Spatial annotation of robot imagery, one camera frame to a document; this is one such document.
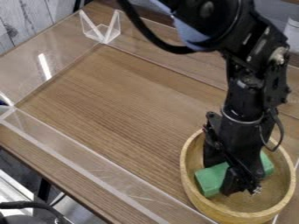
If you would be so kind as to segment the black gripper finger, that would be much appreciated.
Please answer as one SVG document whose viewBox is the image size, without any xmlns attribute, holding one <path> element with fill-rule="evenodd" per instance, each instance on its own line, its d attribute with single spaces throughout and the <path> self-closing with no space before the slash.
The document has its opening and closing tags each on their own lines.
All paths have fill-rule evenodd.
<svg viewBox="0 0 299 224">
<path fill-rule="evenodd" d="M 222 152 L 222 143 L 211 135 L 206 134 L 203 143 L 203 165 L 206 168 L 222 164 L 226 161 Z"/>
<path fill-rule="evenodd" d="M 250 193 L 258 188 L 258 183 L 252 175 L 236 167 L 230 167 L 226 171 L 223 183 L 220 186 L 220 193 L 230 196 L 234 193 L 244 192 L 248 190 Z"/>
</svg>

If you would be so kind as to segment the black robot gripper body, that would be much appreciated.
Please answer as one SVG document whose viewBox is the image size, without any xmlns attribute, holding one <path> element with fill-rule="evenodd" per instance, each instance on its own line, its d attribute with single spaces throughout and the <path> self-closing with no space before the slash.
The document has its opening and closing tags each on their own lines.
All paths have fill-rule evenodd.
<svg viewBox="0 0 299 224">
<path fill-rule="evenodd" d="M 260 159 L 264 144 L 260 139 L 259 121 L 242 122 L 230 119 L 224 113 L 219 115 L 211 111 L 206 117 L 204 134 L 211 134 L 220 141 L 224 162 L 228 163 L 228 167 L 236 167 L 252 175 L 256 181 L 254 193 L 258 192 L 260 182 L 266 178 Z"/>
</svg>

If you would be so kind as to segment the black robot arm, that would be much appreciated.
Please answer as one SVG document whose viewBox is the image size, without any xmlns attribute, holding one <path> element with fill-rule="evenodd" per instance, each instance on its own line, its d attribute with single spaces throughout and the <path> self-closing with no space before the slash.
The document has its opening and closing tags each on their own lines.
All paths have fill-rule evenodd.
<svg viewBox="0 0 299 224">
<path fill-rule="evenodd" d="M 227 61 L 228 92 L 220 112 L 207 114 L 203 163 L 228 165 L 219 191 L 230 196 L 262 190 L 260 151 L 274 128 L 278 106 L 291 89 L 286 35 L 258 13 L 254 0 L 154 0 L 172 16 L 183 44 L 171 45 L 150 30 L 128 0 L 116 0 L 135 28 L 170 53 L 220 52 Z"/>
</svg>

